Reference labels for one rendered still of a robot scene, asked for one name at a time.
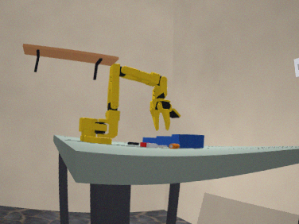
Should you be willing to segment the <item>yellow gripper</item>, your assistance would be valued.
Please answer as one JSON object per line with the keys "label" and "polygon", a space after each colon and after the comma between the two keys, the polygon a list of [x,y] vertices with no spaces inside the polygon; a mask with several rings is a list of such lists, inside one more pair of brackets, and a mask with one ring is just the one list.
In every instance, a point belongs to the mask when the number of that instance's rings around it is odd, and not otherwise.
{"label": "yellow gripper", "polygon": [[[159,115],[162,113],[164,121],[165,121],[165,128],[169,130],[170,126],[170,118],[179,118],[180,114],[173,108],[170,104],[169,100],[165,100],[163,98],[157,98],[150,101],[150,113],[153,118],[153,123],[155,126],[156,131],[159,130]],[[169,117],[170,116],[170,117]]]}

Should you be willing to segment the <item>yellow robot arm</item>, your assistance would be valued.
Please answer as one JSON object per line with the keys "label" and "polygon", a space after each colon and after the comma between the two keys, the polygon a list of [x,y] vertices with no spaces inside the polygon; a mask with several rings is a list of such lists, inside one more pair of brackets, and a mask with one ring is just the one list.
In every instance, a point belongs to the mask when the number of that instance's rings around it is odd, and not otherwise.
{"label": "yellow robot arm", "polygon": [[[108,84],[106,119],[100,118],[98,121],[98,119],[94,118],[83,118],[83,131],[80,136],[81,141],[111,145],[111,138],[118,135],[118,121],[120,118],[120,111],[118,111],[119,76],[154,87],[152,100],[165,98],[167,96],[166,77],[154,72],[146,73],[127,66],[120,67],[120,64],[112,64]],[[107,125],[104,123],[109,125],[108,134],[105,134]]]}

